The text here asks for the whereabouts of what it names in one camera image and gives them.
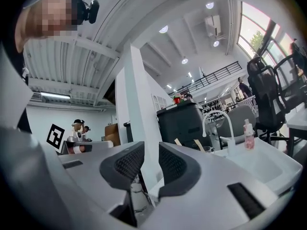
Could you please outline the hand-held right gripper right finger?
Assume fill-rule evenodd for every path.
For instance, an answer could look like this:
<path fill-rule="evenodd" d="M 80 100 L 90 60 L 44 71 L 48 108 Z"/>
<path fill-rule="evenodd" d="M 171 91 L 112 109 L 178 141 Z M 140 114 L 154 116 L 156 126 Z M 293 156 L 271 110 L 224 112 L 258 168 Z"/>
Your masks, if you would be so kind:
<path fill-rule="evenodd" d="M 230 230 L 277 200 L 269 187 L 227 158 L 159 144 L 164 185 L 143 230 Z"/>

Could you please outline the small black cabinet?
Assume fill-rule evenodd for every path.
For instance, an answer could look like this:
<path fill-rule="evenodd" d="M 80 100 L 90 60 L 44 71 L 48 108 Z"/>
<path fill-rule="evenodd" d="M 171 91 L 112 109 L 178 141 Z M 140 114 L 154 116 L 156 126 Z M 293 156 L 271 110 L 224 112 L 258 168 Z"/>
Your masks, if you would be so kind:
<path fill-rule="evenodd" d="M 128 143 L 133 142 L 133 136 L 132 136 L 132 130 L 131 130 L 130 121 L 124 123 L 123 125 L 126 128 Z"/>

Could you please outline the cardboard box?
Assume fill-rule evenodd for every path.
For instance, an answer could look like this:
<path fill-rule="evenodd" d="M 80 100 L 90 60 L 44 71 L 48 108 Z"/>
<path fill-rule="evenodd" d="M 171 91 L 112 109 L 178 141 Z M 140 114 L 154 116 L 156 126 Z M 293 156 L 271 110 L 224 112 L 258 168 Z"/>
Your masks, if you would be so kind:
<path fill-rule="evenodd" d="M 117 123 L 105 127 L 105 140 L 112 141 L 114 146 L 121 145 Z"/>

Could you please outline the marble pattern box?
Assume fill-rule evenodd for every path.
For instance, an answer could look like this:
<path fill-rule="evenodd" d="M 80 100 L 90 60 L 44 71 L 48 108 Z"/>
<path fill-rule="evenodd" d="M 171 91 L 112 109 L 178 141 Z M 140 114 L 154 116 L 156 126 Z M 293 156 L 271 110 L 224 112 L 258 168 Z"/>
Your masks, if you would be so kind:
<path fill-rule="evenodd" d="M 149 214 L 153 211 L 153 205 L 147 193 L 144 191 L 139 176 L 137 175 L 131 184 L 131 199 L 136 216 Z"/>

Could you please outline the large black cabinet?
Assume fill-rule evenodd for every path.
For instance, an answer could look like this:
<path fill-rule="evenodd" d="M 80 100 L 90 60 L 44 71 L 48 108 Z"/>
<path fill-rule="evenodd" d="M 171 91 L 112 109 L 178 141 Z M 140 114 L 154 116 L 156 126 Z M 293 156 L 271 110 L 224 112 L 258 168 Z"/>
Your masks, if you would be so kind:
<path fill-rule="evenodd" d="M 212 146 L 210 133 L 203 137 L 202 107 L 193 100 L 186 100 L 161 109 L 156 113 L 163 142 L 175 143 L 199 150 L 196 140 L 203 146 Z"/>

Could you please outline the white arched shelf cabinet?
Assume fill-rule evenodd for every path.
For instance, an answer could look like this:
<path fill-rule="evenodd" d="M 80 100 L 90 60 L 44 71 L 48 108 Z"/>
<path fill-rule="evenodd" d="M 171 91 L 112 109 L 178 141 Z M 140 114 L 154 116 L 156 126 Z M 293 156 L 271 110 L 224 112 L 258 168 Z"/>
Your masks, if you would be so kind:
<path fill-rule="evenodd" d="M 156 112 L 168 107 L 166 99 L 160 96 L 152 94 L 152 101 Z"/>

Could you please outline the large white sink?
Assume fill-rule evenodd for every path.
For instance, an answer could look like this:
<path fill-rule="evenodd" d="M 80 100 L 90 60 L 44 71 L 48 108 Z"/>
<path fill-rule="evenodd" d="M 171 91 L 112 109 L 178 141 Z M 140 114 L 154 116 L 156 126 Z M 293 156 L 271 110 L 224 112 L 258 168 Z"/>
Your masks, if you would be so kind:
<path fill-rule="evenodd" d="M 235 146 L 235 153 L 231 156 L 228 149 L 217 150 L 213 154 L 245 169 L 278 196 L 296 184 L 303 170 L 300 163 L 259 138 L 255 139 L 252 150 L 247 150 L 241 143 Z"/>

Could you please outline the grey chair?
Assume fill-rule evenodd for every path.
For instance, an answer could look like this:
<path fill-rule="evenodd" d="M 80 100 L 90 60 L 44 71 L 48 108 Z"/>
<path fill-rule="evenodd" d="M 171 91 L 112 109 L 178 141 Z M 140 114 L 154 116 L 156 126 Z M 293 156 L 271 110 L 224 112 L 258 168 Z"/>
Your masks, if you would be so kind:
<path fill-rule="evenodd" d="M 227 115 L 229 116 L 232 123 L 235 143 L 236 144 L 243 143 L 245 141 L 244 128 L 243 128 L 245 124 L 245 119 L 249 120 L 254 129 L 256 126 L 256 118 L 254 113 L 252 112 L 249 106 L 242 105 L 236 107 L 234 110 L 230 111 Z M 216 129 L 222 147 L 226 147 L 228 139 L 231 138 L 229 123 L 226 117 L 219 124 L 216 125 Z"/>

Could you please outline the pink bottle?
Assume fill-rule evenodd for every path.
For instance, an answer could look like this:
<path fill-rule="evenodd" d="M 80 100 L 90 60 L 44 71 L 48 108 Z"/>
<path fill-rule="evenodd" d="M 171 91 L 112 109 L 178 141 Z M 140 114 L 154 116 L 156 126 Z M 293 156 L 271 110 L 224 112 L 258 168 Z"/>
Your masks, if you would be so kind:
<path fill-rule="evenodd" d="M 243 128 L 245 136 L 245 148 L 247 150 L 253 150 L 255 147 L 254 130 L 252 124 L 249 122 L 248 119 L 245 119 L 245 124 Z"/>

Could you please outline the table with checkered cloth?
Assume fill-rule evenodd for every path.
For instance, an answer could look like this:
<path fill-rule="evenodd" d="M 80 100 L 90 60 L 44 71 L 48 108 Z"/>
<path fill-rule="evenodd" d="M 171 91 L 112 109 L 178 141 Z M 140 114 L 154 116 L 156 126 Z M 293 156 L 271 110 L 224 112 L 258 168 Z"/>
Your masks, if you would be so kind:
<path fill-rule="evenodd" d="M 256 108 L 257 107 L 257 104 L 256 104 L 256 101 L 255 101 L 255 96 L 251 96 L 251 97 L 248 97 L 246 99 L 243 99 L 242 101 L 240 101 L 238 103 L 238 105 L 247 105 L 249 106 L 250 108 Z"/>

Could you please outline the black railing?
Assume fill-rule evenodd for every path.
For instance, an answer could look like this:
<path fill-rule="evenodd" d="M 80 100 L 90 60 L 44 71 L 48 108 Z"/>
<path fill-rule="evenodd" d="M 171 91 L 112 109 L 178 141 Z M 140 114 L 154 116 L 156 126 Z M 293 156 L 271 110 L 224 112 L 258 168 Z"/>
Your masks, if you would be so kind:
<path fill-rule="evenodd" d="M 197 90 L 201 90 L 213 83 L 216 83 L 219 80 L 239 72 L 240 70 L 242 70 L 242 67 L 240 66 L 239 62 L 236 61 L 186 86 L 183 86 L 182 88 L 175 92 L 169 93 L 168 95 L 173 96 L 175 93 L 192 93 Z"/>

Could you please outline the black high-back office chair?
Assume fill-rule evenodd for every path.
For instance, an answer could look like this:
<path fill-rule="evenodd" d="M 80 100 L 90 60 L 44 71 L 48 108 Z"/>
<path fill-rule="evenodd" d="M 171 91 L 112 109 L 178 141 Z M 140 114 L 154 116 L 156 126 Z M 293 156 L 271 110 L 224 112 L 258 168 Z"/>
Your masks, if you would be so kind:
<path fill-rule="evenodd" d="M 257 130 L 264 132 L 260 138 L 271 144 L 272 141 L 284 140 L 283 135 L 276 136 L 285 123 L 284 107 L 279 99 L 278 86 L 273 68 L 264 65 L 260 56 L 254 57 L 247 64 L 248 83 L 258 106 Z"/>

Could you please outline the black mesh office chair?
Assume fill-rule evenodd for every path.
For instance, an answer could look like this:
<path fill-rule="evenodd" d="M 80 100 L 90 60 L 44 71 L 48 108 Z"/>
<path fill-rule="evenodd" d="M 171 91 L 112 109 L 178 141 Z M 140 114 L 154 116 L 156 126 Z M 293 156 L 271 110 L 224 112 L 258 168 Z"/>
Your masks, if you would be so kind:
<path fill-rule="evenodd" d="M 307 108 L 307 78 L 300 63 L 303 59 L 291 54 L 282 59 L 273 71 L 278 81 L 278 91 L 285 112 L 304 104 Z"/>

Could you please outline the white air conditioner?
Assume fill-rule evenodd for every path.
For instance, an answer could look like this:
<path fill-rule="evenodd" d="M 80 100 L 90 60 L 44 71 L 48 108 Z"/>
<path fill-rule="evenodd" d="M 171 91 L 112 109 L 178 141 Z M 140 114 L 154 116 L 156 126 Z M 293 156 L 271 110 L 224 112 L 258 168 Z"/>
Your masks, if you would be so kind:
<path fill-rule="evenodd" d="M 209 37 L 217 37 L 221 33 L 221 23 L 219 15 L 208 16 L 204 19 L 204 22 Z"/>

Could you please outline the large window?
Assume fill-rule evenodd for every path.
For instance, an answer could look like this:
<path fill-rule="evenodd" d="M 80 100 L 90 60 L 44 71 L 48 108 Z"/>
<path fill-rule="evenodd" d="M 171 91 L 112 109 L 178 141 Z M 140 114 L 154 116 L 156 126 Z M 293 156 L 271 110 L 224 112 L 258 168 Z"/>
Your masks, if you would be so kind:
<path fill-rule="evenodd" d="M 269 16 L 241 2 L 241 21 L 237 45 L 249 59 L 261 55 L 267 65 L 275 66 L 290 55 L 293 38 Z"/>

